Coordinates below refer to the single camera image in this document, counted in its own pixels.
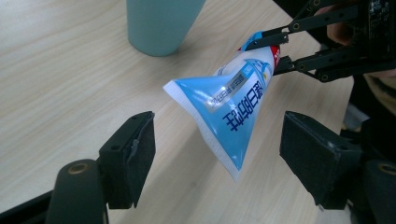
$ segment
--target blue toothpaste tube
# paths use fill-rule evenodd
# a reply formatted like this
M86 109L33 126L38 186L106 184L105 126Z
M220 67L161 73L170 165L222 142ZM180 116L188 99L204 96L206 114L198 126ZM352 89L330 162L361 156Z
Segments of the blue toothpaste tube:
M254 34L213 76L174 79L163 88L195 119L205 142L234 180L279 59L279 46L246 51Z

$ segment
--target light blue cup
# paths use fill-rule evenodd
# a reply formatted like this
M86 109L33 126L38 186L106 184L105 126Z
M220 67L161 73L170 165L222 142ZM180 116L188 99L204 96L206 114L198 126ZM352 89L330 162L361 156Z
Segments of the light blue cup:
M128 39L150 56L167 56L181 45L205 0L126 0Z

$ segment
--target wooden table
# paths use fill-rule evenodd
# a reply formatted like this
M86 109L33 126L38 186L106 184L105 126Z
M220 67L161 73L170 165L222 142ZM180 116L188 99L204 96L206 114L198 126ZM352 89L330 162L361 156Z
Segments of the wooden table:
M125 1L0 3L0 212L53 188L58 171L97 159L134 114L153 111L157 154L137 209L110 223L315 223L312 197L279 156L285 110L339 132L352 80L298 73L272 79L234 182L190 115L163 90L212 74L254 32L291 21L270 0L207 0L179 51L149 57L126 35ZM318 51L308 34L282 54Z

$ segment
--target table surface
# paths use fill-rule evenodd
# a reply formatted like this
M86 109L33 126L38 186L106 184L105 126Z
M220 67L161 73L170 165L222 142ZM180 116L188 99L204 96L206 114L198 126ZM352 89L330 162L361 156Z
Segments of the table surface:
M0 212L53 188L58 171L97 159L132 115L153 111L157 154L136 209L110 223L315 223L318 208L279 156L286 110L339 133L352 79L273 77L234 182L192 117L163 90L212 74L254 32L288 24L269 0L207 0L177 53L149 57L127 40L125 1L0 3ZM318 51L307 33L282 55Z

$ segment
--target cup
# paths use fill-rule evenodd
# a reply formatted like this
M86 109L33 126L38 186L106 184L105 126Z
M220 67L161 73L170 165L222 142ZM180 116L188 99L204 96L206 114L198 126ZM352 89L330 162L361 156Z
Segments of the cup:
M174 53L205 0L126 0L128 39L150 56Z

